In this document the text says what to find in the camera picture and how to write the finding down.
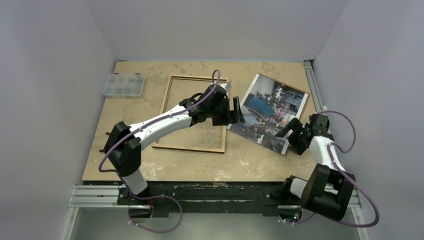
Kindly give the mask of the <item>printed photo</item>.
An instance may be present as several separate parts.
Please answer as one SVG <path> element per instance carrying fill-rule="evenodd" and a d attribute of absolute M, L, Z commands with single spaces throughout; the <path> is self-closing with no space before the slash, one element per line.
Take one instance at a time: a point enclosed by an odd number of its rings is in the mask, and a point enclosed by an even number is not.
<path fill-rule="evenodd" d="M 301 117 L 309 95 L 305 91 L 258 73 L 240 101 L 245 122 L 232 124 L 227 129 L 262 147 L 285 155 L 289 143 L 285 137 L 276 137 L 276 134 L 293 118 Z"/>

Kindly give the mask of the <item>black wooden picture frame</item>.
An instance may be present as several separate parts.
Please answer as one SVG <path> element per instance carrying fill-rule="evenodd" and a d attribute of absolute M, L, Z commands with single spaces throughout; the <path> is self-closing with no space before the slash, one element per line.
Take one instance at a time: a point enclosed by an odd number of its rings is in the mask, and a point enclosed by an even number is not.
<path fill-rule="evenodd" d="M 172 74 L 169 76 L 160 106 L 163 114 L 183 99 L 202 93 L 213 83 L 210 76 Z M 152 144 L 156 149 L 170 149 L 203 153 L 223 154 L 226 144 L 226 127 L 213 126 L 212 120 L 175 131 Z"/>

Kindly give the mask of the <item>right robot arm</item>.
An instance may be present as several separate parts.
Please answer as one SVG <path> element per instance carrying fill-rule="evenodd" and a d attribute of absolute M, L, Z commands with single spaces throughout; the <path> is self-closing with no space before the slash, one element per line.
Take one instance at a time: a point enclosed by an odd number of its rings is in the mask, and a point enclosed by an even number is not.
<path fill-rule="evenodd" d="M 288 177 L 277 190 L 277 196 L 288 204 L 300 200 L 300 206 L 331 220 L 343 219 L 355 179 L 341 166 L 334 147 L 335 139 L 329 132 L 330 120 L 323 114 L 314 113 L 303 124 L 296 117 L 275 136 L 286 138 L 296 154 L 310 150 L 316 165 L 309 179 Z"/>

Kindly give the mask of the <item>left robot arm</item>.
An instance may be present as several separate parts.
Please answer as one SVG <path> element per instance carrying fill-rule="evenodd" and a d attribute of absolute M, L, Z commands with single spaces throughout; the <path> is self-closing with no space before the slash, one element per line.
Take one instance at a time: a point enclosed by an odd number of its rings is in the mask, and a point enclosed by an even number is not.
<path fill-rule="evenodd" d="M 131 125 L 114 125 L 104 146 L 101 163 L 109 160 L 113 169 L 130 190 L 129 197 L 138 205 L 149 199 L 147 181 L 140 166 L 142 151 L 173 132 L 212 120 L 213 126 L 244 123 L 238 97 L 229 99 L 228 84 L 211 84 L 204 92 L 185 98 L 169 111 Z"/>

